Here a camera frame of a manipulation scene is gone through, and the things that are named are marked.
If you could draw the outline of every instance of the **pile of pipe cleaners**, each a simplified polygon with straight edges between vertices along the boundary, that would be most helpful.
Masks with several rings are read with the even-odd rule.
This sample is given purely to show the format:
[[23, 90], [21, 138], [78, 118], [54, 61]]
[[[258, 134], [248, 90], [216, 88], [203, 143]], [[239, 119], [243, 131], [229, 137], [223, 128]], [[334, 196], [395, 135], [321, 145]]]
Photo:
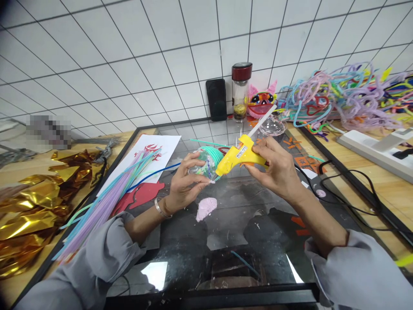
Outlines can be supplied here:
[[[323, 127], [337, 130], [328, 122], [335, 119], [341, 120], [343, 128], [358, 131], [397, 129], [413, 121], [413, 75], [402, 72], [390, 76], [391, 68], [382, 76], [375, 73], [371, 62], [347, 65], [331, 73], [315, 71], [307, 81], [282, 87], [280, 92], [287, 92], [287, 96], [278, 98], [278, 108], [284, 120], [323, 137]], [[400, 112], [407, 116], [392, 117], [391, 113]]]

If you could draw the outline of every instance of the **white tile wall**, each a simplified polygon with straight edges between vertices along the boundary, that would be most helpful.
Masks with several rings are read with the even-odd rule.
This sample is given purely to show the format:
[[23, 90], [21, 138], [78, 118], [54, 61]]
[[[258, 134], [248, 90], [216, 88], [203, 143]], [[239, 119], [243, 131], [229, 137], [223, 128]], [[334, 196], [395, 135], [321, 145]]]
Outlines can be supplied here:
[[[0, 25], [0, 118], [64, 115], [79, 137], [205, 118], [215, 78], [231, 113], [235, 62], [277, 92], [354, 62], [413, 68], [413, 1], [12, 0]], [[206, 122], [193, 136], [236, 129]]]

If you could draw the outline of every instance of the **black phone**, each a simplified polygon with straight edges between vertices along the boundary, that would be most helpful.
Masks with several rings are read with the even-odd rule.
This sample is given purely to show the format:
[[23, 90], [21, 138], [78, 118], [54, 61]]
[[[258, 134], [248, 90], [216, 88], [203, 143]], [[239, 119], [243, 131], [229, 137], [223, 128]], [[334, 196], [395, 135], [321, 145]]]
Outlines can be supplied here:
[[208, 95], [211, 120], [225, 121], [227, 119], [225, 80], [221, 78], [206, 81], [206, 94]]

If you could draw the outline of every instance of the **red bottle cap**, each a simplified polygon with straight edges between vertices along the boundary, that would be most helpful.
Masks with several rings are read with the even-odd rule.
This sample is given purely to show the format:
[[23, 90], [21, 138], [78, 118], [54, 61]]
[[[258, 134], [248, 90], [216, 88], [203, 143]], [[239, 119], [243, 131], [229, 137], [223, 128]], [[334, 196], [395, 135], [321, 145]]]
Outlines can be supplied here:
[[246, 81], [251, 78], [253, 65], [250, 62], [237, 62], [232, 66], [232, 80]]

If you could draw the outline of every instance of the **hand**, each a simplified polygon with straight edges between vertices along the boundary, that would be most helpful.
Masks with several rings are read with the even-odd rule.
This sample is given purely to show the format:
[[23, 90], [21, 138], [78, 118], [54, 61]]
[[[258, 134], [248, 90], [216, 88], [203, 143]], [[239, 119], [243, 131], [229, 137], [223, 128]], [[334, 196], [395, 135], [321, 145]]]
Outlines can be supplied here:
[[173, 176], [170, 194], [160, 202], [160, 207], [163, 207], [162, 209], [165, 210], [167, 215], [174, 214], [176, 211], [187, 207], [210, 184], [210, 180], [201, 174], [188, 175], [189, 168], [205, 165], [205, 161], [196, 159], [198, 156], [199, 152], [186, 155]]
[[306, 194], [294, 167], [293, 157], [272, 137], [267, 137], [253, 146], [253, 151], [260, 154], [269, 163], [267, 172], [261, 172], [254, 166], [245, 165], [249, 173], [263, 186], [273, 191], [288, 202], [301, 199]]

